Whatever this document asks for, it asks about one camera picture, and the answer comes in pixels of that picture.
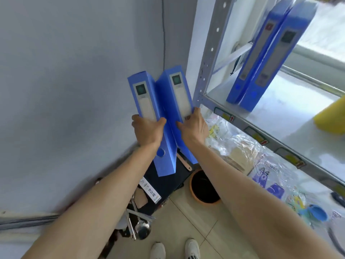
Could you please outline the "person's left hand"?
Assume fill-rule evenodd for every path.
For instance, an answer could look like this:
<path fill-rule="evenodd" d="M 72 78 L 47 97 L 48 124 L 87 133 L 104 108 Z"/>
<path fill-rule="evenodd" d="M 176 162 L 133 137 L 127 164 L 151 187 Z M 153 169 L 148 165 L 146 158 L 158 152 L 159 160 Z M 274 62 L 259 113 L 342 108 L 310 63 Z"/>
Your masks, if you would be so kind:
<path fill-rule="evenodd" d="M 150 145 L 157 149 L 163 137 L 163 132 L 154 131 L 154 122 L 147 118 L 140 117 L 138 114 L 132 116 L 132 127 L 139 146 Z"/>

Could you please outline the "person's right hand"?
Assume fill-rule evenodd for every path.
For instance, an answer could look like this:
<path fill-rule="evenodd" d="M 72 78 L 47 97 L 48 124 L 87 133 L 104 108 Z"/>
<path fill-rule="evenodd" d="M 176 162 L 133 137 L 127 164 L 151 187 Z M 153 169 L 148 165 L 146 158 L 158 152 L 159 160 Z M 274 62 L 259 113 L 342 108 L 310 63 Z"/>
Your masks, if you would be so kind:
<path fill-rule="evenodd" d="M 201 114 L 201 109 L 195 107 L 193 113 L 185 121 L 189 121 L 189 133 L 181 133 L 184 144 L 187 147 L 205 145 L 209 129 Z"/>

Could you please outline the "blue file box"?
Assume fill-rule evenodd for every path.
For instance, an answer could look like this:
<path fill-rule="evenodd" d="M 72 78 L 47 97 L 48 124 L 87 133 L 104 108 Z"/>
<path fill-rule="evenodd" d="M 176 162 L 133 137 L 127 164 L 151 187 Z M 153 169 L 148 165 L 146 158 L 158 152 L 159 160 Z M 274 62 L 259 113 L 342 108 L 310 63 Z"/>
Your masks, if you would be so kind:
<path fill-rule="evenodd" d="M 239 106 L 252 112 L 313 20 L 317 3 L 300 0 L 285 16 Z"/>
<path fill-rule="evenodd" d="M 197 164 L 196 158 L 183 142 L 181 132 L 176 125 L 176 122 L 184 123 L 194 111 L 182 66 L 177 65 L 164 70 L 156 81 L 156 85 L 177 147 L 192 164 Z"/>
<path fill-rule="evenodd" d="M 290 11 L 293 4 L 294 0 L 280 0 L 267 13 L 260 31 L 256 35 L 252 48 L 228 94 L 226 99 L 228 103 L 239 104 L 242 100 L 286 14 Z"/>
<path fill-rule="evenodd" d="M 154 78 L 146 71 L 128 77 L 133 98 L 140 117 L 150 121 L 167 119 Z M 153 162 L 159 177 L 175 174 L 177 145 L 169 122 L 164 125 L 162 142 L 157 149 Z"/>

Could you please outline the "person's right forearm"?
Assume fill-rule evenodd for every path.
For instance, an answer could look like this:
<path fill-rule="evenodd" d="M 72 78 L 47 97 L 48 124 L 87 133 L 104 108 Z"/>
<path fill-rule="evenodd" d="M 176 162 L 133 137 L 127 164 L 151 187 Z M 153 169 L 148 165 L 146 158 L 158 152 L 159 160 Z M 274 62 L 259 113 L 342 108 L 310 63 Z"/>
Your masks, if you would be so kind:
<path fill-rule="evenodd" d="M 296 212 L 204 143 L 186 145 L 260 259 L 342 259 Z"/>

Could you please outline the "person's left forearm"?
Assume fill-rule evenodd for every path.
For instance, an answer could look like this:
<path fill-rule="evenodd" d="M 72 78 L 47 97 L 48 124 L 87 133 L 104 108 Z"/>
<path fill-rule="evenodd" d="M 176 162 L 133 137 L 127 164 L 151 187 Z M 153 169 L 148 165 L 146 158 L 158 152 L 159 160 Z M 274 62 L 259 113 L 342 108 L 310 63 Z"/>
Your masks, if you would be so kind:
<path fill-rule="evenodd" d="M 21 259 L 97 259 L 158 146 L 149 143 L 136 149 L 50 225 Z"/>

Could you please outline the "clear bag with yellow print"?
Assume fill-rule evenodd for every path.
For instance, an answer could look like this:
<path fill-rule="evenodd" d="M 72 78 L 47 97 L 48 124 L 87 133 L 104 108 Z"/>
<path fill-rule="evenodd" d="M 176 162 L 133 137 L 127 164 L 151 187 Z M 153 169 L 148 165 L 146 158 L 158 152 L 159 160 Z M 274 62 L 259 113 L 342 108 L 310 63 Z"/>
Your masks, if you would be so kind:
<path fill-rule="evenodd" d="M 206 145 L 220 156 L 229 156 L 233 149 L 231 138 L 238 134 L 236 128 L 215 113 L 209 113 L 205 121 L 209 128 Z"/>

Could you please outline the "wooden stick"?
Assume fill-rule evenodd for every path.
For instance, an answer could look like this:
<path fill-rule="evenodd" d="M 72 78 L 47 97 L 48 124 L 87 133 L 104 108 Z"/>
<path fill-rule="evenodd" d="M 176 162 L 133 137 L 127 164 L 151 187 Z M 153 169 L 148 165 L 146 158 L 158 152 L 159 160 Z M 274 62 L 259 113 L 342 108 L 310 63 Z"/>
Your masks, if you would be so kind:
<path fill-rule="evenodd" d="M 192 172 L 192 166 L 189 165 L 188 162 L 186 162 L 184 160 L 184 158 L 179 154 L 177 153 L 177 158 L 179 159 L 179 161 L 183 164 L 183 166 L 185 167 L 185 169 L 187 169 L 189 172 Z"/>

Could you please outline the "black box with white label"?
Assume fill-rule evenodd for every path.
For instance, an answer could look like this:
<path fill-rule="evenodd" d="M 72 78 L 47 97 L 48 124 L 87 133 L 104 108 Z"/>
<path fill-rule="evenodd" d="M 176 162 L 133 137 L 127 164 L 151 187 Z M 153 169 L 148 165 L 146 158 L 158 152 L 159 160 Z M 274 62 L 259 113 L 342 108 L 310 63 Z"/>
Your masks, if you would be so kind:
<path fill-rule="evenodd" d="M 183 186 L 184 182 L 195 170 L 193 165 L 187 158 L 178 150 L 177 152 L 181 158 L 191 167 L 187 169 L 183 162 L 176 159 L 176 172 L 171 175 L 158 177 L 156 167 L 152 162 L 146 171 L 144 177 L 139 182 L 139 187 L 144 191 L 148 203 L 138 209 L 140 213 L 146 215 L 153 215 L 153 213 L 170 197 L 170 195 Z"/>

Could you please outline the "orange bin with black liner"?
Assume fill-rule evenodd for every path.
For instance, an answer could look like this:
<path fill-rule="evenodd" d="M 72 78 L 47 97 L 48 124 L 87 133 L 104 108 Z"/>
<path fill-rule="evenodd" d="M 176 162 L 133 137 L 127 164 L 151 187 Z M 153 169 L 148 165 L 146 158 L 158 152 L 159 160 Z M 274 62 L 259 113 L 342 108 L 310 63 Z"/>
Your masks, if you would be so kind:
<path fill-rule="evenodd" d="M 190 176 L 189 190 L 192 197 L 202 205 L 210 206 L 221 202 L 217 191 L 202 169 L 197 169 Z"/>

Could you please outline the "plastic pack of brown envelopes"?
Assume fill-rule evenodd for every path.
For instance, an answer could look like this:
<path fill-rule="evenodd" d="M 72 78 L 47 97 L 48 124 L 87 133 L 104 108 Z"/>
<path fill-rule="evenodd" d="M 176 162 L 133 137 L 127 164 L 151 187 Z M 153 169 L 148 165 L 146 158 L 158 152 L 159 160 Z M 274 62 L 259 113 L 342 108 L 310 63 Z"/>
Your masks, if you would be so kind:
<path fill-rule="evenodd" d="M 247 134 L 224 140 L 224 160 L 248 176 L 265 153 L 265 148 Z"/>

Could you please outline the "grey metal shelf rack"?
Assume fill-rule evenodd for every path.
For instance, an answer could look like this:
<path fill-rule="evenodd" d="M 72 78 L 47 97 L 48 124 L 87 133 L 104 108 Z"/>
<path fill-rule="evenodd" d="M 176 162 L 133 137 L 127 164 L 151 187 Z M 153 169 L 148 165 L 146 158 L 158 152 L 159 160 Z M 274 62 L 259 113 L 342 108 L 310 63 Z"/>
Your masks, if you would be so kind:
<path fill-rule="evenodd" d="M 193 104 L 203 104 L 297 169 L 339 194 L 345 191 L 345 134 L 313 117 L 345 95 L 345 62 L 303 43 L 307 29 L 252 112 L 226 101 L 267 13 L 280 0 L 215 0 Z"/>

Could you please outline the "paper pack with blue print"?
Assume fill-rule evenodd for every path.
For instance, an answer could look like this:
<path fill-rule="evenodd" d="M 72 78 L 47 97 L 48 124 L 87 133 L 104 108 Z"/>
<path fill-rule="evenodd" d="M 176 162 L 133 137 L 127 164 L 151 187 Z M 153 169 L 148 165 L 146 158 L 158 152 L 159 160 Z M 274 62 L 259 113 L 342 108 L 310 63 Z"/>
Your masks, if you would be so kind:
<path fill-rule="evenodd" d="M 282 201 L 298 191 L 295 169 L 274 155 L 262 154 L 254 161 L 248 177 Z"/>

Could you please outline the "metal ladle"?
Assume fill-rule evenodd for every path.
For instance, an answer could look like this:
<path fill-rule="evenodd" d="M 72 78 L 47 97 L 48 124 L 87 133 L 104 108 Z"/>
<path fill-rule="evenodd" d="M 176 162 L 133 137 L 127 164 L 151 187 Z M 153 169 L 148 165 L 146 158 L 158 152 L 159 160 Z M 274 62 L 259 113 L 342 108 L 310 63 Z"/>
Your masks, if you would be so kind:
<path fill-rule="evenodd" d="M 146 239 L 151 233 L 151 223 L 138 215 L 138 209 L 134 200 L 135 194 L 132 195 L 131 204 L 133 206 L 132 214 L 137 217 L 137 224 L 135 225 L 136 237 L 139 240 Z"/>

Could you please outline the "person's right white shoe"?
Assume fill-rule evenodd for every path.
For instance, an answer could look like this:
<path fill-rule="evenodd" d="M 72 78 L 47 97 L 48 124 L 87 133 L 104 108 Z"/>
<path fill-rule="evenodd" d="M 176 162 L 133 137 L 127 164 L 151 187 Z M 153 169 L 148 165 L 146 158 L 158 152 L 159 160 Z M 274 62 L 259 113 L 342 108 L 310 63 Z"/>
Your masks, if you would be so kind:
<path fill-rule="evenodd" d="M 185 243 L 185 259 L 201 259 L 200 248 L 195 239 L 188 239 Z"/>

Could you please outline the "person's white shoe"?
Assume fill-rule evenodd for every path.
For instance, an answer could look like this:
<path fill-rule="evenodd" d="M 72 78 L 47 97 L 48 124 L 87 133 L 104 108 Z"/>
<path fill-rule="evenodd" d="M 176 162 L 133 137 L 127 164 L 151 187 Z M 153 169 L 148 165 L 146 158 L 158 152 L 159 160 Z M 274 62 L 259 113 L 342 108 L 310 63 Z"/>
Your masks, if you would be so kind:
<path fill-rule="evenodd" d="M 200 248 L 195 239 L 188 239 L 185 243 L 185 259 L 201 259 Z"/>
<path fill-rule="evenodd" d="M 166 250 L 163 243 L 156 242 L 152 245 L 149 259 L 166 259 Z"/>

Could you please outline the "person's left white shoe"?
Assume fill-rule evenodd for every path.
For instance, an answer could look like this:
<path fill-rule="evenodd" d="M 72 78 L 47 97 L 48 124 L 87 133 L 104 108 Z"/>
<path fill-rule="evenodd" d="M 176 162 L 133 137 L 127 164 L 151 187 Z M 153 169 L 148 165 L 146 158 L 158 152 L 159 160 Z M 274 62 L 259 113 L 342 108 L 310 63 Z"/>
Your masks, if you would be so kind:
<path fill-rule="evenodd" d="M 166 250 L 163 243 L 156 242 L 152 245 L 149 259 L 166 259 Z"/>

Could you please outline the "colourful plastic packet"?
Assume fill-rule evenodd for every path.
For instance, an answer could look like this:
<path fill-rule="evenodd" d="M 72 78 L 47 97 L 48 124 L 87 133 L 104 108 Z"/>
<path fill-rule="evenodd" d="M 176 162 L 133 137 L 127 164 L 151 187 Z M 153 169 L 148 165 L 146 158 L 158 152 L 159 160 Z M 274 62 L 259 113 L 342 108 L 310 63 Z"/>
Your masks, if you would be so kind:
<path fill-rule="evenodd" d="M 309 204 L 307 201 L 307 197 L 304 192 L 294 189 L 290 195 L 286 198 L 286 204 L 290 206 L 295 213 L 299 215 L 299 217 L 312 229 L 314 229 L 314 225 L 312 222 L 312 217 L 310 212 L 308 211 Z"/>

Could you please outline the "yellow plastic container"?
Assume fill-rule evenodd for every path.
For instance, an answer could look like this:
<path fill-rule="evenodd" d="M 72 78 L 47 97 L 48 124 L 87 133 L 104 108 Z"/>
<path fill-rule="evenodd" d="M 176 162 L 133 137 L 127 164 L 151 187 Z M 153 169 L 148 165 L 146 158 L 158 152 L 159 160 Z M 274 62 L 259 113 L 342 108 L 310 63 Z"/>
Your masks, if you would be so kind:
<path fill-rule="evenodd" d="M 334 135 L 345 134 L 345 95 L 313 117 L 316 127 Z"/>

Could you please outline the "grey wall pipe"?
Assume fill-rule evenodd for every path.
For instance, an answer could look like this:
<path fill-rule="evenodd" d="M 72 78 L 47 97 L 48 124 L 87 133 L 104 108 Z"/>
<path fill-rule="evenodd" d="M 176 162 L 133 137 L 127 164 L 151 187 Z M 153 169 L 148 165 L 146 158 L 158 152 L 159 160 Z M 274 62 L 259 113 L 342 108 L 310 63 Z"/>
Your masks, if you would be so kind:
<path fill-rule="evenodd" d="M 54 222 L 60 214 L 29 217 L 0 217 L 0 231 L 43 226 Z"/>

